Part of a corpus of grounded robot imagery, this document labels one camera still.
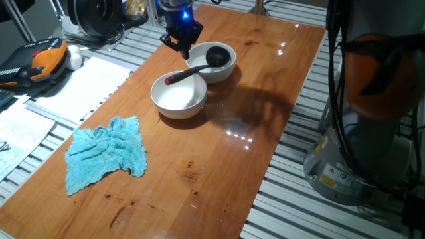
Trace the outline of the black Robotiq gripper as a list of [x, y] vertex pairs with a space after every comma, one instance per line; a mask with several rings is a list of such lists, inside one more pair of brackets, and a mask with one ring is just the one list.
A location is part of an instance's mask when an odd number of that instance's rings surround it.
[[190, 58], [189, 51], [203, 30], [202, 24], [194, 20], [193, 3], [193, 0], [159, 0], [166, 22], [166, 33], [159, 39], [184, 59]]

